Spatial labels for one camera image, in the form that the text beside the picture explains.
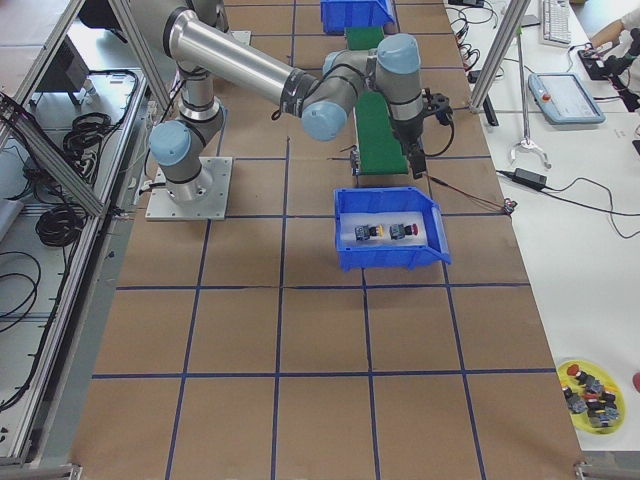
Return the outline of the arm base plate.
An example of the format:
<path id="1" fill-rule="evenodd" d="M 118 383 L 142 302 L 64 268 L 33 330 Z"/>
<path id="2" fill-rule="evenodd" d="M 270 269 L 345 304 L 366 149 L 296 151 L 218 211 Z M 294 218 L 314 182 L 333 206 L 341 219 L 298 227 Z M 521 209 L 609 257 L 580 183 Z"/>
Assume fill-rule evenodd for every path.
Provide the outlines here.
<path id="1" fill-rule="evenodd" d="M 146 219 L 150 221 L 195 221 L 225 219 L 232 176 L 231 157 L 199 158 L 202 168 L 194 180 L 176 184 L 158 170 L 154 181 L 161 186 L 150 193 Z"/>
<path id="2" fill-rule="evenodd" d="M 229 34 L 237 41 L 245 44 L 251 44 L 252 32 L 249 30 L 230 30 Z"/>

